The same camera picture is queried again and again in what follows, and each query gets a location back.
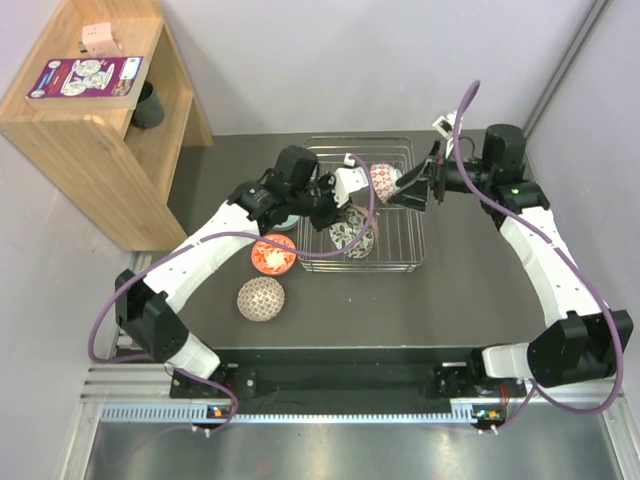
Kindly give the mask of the black white paisley bowl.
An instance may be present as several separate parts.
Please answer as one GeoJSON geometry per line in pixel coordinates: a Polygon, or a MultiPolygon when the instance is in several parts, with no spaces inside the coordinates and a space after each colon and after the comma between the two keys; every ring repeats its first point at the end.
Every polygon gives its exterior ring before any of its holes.
{"type": "MultiPolygon", "coordinates": [[[[351,206],[345,212],[344,220],[329,227],[330,239],[337,249],[342,249],[351,244],[357,235],[363,230],[368,216],[368,210],[351,206]]],[[[364,236],[345,255],[351,259],[361,260],[368,257],[375,246],[376,234],[373,226],[370,226],[364,236]]]]}

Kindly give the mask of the red floral bowl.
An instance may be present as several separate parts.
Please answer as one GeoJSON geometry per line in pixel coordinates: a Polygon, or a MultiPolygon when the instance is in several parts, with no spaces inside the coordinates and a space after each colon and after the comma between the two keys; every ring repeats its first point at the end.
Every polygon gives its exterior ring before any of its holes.
{"type": "Polygon", "coordinates": [[[251,262],[262,274],[279,276],[287,273],[295,264],[297,255],[274,245],[257,241],[251,250],[251,262]]]}

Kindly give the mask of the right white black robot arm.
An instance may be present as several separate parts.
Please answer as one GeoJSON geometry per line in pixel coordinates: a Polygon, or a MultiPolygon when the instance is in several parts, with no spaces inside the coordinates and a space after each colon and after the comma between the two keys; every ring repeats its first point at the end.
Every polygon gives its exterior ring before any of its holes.
{"type": "Polygon", "coordinates": [[[534,340],[475,349],[466,380],[487,396],[504,379],[534,379],[543,387],[611,377],[616,353],[609,326],[598,303],[569,268],[549,200],[541,187],[524,177],[526,139],[520,128],[494,124],[485,131],[480,157],[456,165],[451,147],[438,144],[418,166],[399,178],[389,201],[423,211],[428,200],[447,192],[478,189],[510,210],[505,215],[484,208],[518,256],[541,304],[545,330],[534,340]]]}

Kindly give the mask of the mint green bowl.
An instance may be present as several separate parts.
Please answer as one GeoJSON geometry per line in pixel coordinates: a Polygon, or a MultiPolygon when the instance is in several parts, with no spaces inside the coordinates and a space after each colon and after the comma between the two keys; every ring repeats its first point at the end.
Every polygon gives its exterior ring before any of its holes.
{"type": "Polygon", "coordinates": [[[276,232],[286,232],[293,229],[299,222],[300,217],[297,215],[289,215],[285,221],[273,227],[276,232]]]}

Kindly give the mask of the white red patterned bowl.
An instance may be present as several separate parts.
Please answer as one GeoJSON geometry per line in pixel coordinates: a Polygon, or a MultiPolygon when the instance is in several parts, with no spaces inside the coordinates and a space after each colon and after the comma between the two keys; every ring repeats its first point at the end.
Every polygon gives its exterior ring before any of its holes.
{"type": "Polygon", "coordinates": [[[397,181],[403,173],[390,164],[373,164],[370,167],[375,193],[382,203],[387,203],[398,190],[397,181]]]}

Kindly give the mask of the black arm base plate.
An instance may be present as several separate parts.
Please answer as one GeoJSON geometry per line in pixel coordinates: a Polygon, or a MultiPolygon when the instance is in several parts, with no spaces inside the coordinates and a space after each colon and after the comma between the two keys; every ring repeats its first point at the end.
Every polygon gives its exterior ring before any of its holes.
{"type": "Polygon", "coordinates": [[[234,393],[243,403],[256,401],[299,402],[305,394],[313,401],[335,400],[340,394],[371,398],[407,394],[418,400],[487,396],[504,399],[523,390],[513,380],[475,383],[464,365],[432,363],[337,364],[225,364],[209,380],[234,393]]]}

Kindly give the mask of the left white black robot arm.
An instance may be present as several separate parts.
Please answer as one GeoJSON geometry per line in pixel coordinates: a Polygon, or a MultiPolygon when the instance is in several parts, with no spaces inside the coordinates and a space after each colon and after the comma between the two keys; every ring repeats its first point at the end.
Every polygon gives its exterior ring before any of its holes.
{"type": "Polygon", "coordinates": [[[353,162],[322,174],[313,152],[284,148],[273,167],[237,186],[163,264],[140,279],[119,276],[116,285],[125,291],[115,305],[118,326],[153,361],[190,373],[203,395],[220,394],[227,374],[219,356],[178,316],[187,300],[227,260],[289,216],[307,217],[317,229],[336,223],[351,191],[366,184],[353,162]]]}

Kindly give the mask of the metal wire dish rack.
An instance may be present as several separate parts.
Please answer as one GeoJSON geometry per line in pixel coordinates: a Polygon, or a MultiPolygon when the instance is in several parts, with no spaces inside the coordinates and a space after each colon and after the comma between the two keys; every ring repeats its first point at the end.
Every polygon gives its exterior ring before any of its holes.
{"type": "MultiPolygon", "coordinates": [[[[332,173],[342,166],[347,153],[364,161],[367,168],[373,164],[390,164],[404,174],[415,166],[411,140],[403,136],[312,136],[304,147],[314,152],[319,160],[319,173],[332,173]]],[[[345,253],[330,258],[315,259],[301,256],[299,261],[308,272],[412,272],[420,266],[426,255],[422,214],[375,199],[370,206],[369,191],[364,189],[351,195],[352,204],[368,210],[363,230],[348,245],[360,241],[373,226],[376,240],[372,253],[361,260],[345,253]]],[[[304,251],[326,253],[337,251],[330,239],[329,228],[316,231],[309,219],[298,222],[298,246],[304,251]]]]}

